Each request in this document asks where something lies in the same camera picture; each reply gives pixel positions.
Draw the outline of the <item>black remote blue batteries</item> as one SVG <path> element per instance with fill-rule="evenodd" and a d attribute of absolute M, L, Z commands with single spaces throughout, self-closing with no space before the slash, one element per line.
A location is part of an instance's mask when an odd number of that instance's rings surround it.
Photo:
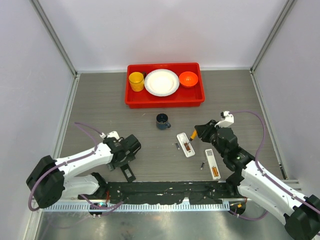
<path fill-rule="evenodd" d="M 128 183 L 132 183 L 133 181 L 136 180 L 136 177 L 128 163 L 121 166 L 120 169 Z"/>

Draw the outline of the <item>orange handled screwdriver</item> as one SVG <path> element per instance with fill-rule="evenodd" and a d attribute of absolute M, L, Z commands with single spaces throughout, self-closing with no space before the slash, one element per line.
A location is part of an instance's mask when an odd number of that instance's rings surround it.
<path fill-rule="evenodd" d="M 194 130 L 193 133 L 192 133 L 192 135 L 191 135 L 190 138 L 189 138 L 189 142 L 192 142 L 192 141 L 196 138 L 197 134 L 198 134 L 197 131 Z"/>

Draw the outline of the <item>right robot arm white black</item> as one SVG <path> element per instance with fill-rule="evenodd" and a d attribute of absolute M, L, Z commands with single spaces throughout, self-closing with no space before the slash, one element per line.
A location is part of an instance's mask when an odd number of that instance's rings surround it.
<path fill-rule="evenodd" d="M 210 120 L 195 125 L 197 136 L 210 143 L 233 173 L 226 179 L 226 193 L 247 197 L 277 218 L 294 240 L 311 240 L 320 233 L 320 199 L 293 189 L 257 162 L 238 144 L 230 127 Z"/>

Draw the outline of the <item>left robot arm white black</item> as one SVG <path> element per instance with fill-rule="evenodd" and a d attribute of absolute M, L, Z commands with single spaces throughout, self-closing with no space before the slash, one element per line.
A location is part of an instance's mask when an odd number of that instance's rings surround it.
<path fill-rule="evenodd" d="M 110 171 L 121 168 L 130 183 L 135 176 L 129 162 L 136 158 L 141 147 L 133 134 L 123 138 L 113 131 L 104 135 L 101 143 L 83 152 L 57 159 L 50 155 L 42 157 L 26 180 L 30 189 L 29 209 L 45 209 L 61 199 L 105 198 L 108 191 L 106 180 L 98 172 L 82 174 L 101 166 L 108 167 Z M 37 208 L 32 206 L 32 201 L 36 201 Z"/>

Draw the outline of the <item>white remote control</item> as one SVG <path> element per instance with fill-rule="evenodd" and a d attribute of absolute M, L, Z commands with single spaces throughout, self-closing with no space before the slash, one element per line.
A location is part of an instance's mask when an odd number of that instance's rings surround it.
<path fill-rule="evenodd" d="M 195 151 L 191 145 L 191 142 L 187 135 L 182 132 L 176 135 L 176 138 L 178 140 L 178 143 L 180 144 L 180 147 L 185 155 L 186 158 L 193 157 L 195 155 Z"/>

